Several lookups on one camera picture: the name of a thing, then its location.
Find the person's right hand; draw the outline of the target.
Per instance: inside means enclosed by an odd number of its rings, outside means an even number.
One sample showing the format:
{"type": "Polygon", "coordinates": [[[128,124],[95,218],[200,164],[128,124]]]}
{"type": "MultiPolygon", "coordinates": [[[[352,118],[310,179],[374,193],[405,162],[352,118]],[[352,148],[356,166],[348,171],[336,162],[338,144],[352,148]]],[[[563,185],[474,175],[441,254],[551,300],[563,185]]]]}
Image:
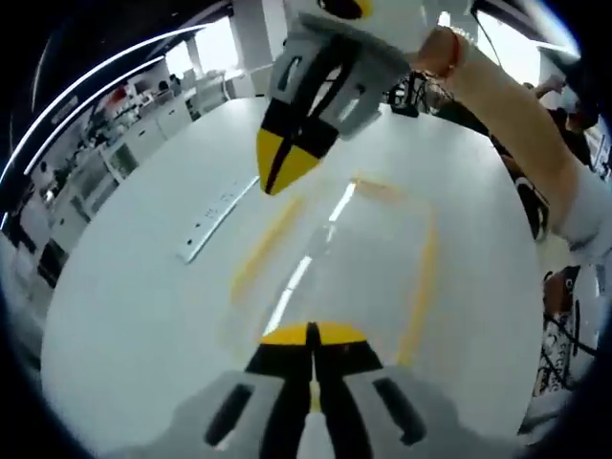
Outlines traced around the person's right hand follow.
{"type": "Polygon", "coordinates": [[[450,27],[437,27],[420,50],[410,56],[410,67],[438,80],[451,76],[462,57],[461,36],[450,27]]]}

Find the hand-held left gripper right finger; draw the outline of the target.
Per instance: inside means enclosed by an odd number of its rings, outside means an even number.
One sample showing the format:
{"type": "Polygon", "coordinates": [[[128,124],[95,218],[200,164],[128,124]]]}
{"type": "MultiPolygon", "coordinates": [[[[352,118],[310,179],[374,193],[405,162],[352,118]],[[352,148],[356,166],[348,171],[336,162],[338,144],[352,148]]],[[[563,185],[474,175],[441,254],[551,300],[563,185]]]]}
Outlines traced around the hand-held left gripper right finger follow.
{"type": "Polygon", "coordinates": [[[310,343],[334,445],[367,458],[509,457],[509,442],[463,426],[438,387],[383,365],[363,332],[313,322],[310,343]]]}

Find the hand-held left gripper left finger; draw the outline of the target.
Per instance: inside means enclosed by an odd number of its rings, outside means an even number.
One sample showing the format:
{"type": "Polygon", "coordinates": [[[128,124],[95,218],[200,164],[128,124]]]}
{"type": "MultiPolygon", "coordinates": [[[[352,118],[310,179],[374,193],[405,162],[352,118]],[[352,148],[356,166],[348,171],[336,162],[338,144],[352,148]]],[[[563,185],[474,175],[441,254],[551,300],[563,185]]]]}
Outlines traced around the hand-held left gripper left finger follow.
{"type": "Polygon", "coordinates": [[[116,458],[294,456],[309,407],[317,327],[301,322],[262,337],[246,368],[222,373],[181,402],[153,441],[116,458]]]}

